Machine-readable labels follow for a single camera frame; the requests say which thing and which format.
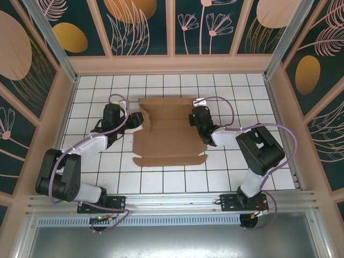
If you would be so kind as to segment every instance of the ventilation grille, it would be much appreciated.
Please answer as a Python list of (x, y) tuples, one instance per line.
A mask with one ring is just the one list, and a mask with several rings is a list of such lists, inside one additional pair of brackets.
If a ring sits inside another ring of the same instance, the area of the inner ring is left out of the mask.
[[(38, 227), (89, 227), (94, 217), (44, 217), (38, 221)], [(240, 224), (239, 214), (225, 215), (184, 215), (184, 216), (131, 216), (118, 226), (181, 226), (181, 225), (228, 225)], [(95, 227), (111, 226), (117, 222), (102, 221)]]

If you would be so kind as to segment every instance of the robotic arm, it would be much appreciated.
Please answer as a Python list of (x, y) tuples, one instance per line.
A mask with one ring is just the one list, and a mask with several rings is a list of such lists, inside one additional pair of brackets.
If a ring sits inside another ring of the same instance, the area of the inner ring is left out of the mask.
[(53, 197), (67, 202), (89, 202), (107, 207), (106, 189), (81, 182), (81, 162), (88, 161), (96, 153), (109, 148), (118, 140), (118, 134), (124, 134), (126, 129), (137, 128), (144, 120), (142, 114), (136, 112), (129, 115), (125, 126), (119, 130), (99, 135), (99, 133), (111, 131), (119, 126), (124, 121), (125, 116), (127, 116), (125, 101), (109, 103), (104, 108), (103, 119), (98, 121), (91, 131), (92, 133), (80, 145), (62, 150), (49, 149), (42, 162), (35, 186), (36, 192), (41, 195), (48, 195), (49, 182), (58, 158), (62, 153), (72, 148), (58, 166), (58, 170), (63, 169), (63, 173), (56, 174), (54, 177)]
[(244, 182), (237, 189), (236, 198), (241, 207), (246, 208), (247, 204), (260, 194), (268, 171), (285, 157), (284, 151), (264, 126), (244, 132), (241, 129), (230, 131), (225, 126), (214, 125), (206, 101), (201, 100), (194, 102), (189, 117), (190, 125), (197, 128), (203, 143), (207, 145), (240, 148), (248, 171)]

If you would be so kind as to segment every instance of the black mounting plate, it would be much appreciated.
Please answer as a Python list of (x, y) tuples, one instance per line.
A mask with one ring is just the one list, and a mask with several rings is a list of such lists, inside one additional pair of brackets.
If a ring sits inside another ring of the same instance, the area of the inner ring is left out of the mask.
[(257, 211), (261, 209), (257, 202), (263, 205), (267, 210), (269, 209), (267, 196), (264, 193), (260, 193), (250, 199), (246, 208), (243, 208), (237, 201), (237, 195), (235, 193), (231, 195), (220, 195), (220, 201), (222, 211)]
[[(116, 209), (124, 209), (125, 208), (125, 196), (107, 196), (107, 208), (113, 208), (114, 206)], [(109, 213), (112, 214), (112, 211), (105, 211), (101, 209), (97, 209), (94, 207), (91, 207), (87, 204), (82, 204), (81, 206), (77, 207), (77, 213), (78, 214), (105, 214)]]

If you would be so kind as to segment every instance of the flattened cardboard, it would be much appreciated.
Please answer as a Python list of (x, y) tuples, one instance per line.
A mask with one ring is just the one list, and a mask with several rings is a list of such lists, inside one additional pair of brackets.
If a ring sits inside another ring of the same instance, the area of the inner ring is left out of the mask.
[(134, 132), (134, 163), (140, 167), (187, 166), (205, 162), (206, 150), (197, 133), (190, 126), (194, 98), (140, 99), (144, 116), (142, 129)]

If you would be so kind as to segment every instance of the white tiled floor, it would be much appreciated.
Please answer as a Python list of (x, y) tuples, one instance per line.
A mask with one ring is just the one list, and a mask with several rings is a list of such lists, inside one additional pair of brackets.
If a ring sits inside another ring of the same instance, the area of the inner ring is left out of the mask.
[[(68, 120), (63, 147), (87, 136), (103, 115), (110, 93), (119, 93), (138, 111), (139, 98), (221, 96), (233, 104), (233, 127), (275, 123), (269, 97), (260, 74), (173, 74), (83, 76)], [(229, 124), (231, 110), (224, 101), (208, 101), (215, 124)], [(275, 127), (268, 128), (281, 142)], [(133, 162), (133, 131), (109, 149), (82, 164), (82, 181), (105, 187), (110, 194), (154, 194), (236, 191), (244, 180), (247, 164), (241, 151), (208, 146), (208, 158), (198, 166), (140, 168)], [(288, 166), (275, 172), (264, 189), (295, 189)]]

